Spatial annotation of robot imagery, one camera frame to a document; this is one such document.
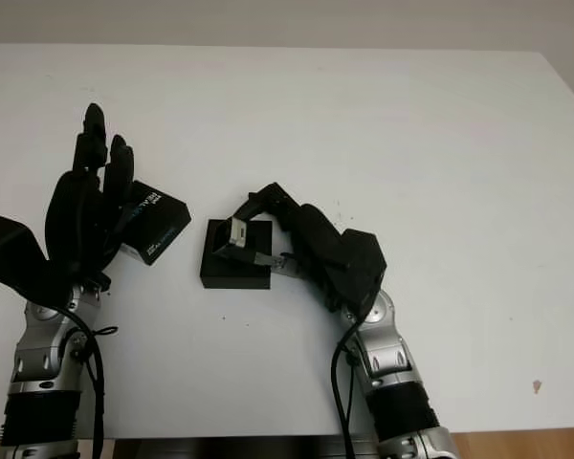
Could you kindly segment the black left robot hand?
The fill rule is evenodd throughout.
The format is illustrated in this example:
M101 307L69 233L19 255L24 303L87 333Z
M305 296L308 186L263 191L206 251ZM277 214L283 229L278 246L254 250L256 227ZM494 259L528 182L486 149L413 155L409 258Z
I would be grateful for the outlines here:
M59 178L47 210L50 260L78 282L115 257L132 204L133 149L117 134L109 142L100 106L90 104L77 134L72 168Z

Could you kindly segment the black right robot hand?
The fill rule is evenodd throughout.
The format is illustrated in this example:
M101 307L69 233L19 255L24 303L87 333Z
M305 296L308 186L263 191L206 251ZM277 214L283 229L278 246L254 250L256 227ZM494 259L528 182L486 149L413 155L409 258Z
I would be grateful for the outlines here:
M344 272L348 260L342 236L327 217L310 204L298 204L279 184L271 183L249 199L233 216L243 222L261 213L274 216L281 229L291 236L292 257L307 274L307 278L320 288L325 306L331 312L341 308L334 274Z

